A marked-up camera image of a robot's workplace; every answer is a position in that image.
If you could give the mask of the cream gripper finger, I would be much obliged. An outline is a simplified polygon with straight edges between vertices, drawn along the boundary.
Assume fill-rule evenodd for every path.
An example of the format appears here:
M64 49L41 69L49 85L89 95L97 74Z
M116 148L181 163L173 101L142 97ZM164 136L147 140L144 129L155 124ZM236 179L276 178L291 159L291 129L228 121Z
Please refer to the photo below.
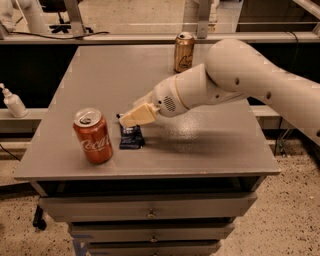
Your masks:
M144 95L143 97L137 99L134 103L133 106L134 107L140 107L140 106L144 106L144 105L151 105L153 104L153 99L152 99L152 92L147 93L146 95Z
M123 127L134 127L152 123L156 120L159 108L153 103L143 103L129 110L119 118Z

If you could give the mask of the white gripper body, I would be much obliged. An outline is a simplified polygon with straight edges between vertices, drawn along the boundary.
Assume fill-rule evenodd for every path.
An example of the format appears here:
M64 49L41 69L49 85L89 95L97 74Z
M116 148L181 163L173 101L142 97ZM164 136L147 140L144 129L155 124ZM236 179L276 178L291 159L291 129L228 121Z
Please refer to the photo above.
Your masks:
M189 82L180 75L174 75L159 82L152 91L152 103L165 117L174 117L189 110L184 97Z

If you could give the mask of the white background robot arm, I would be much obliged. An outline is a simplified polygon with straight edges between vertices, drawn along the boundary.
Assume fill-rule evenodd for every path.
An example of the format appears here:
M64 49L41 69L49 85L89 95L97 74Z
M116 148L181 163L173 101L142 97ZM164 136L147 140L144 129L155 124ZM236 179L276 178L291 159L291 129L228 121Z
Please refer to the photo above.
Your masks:
M0 0L0 22L9 31L14 30L13 10L21 12L31 33L47 33L49 26L39 0Z

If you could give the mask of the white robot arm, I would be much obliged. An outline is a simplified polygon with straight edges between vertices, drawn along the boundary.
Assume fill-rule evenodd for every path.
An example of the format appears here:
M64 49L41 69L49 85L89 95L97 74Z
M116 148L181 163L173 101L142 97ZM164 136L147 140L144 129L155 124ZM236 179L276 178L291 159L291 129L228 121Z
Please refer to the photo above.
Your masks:
M208 51L205 61L159 82L133 103L119 122L124 127L175 117L203 105L255 98L294 128L320 144L319 84L270 62L249 44L224 39Z

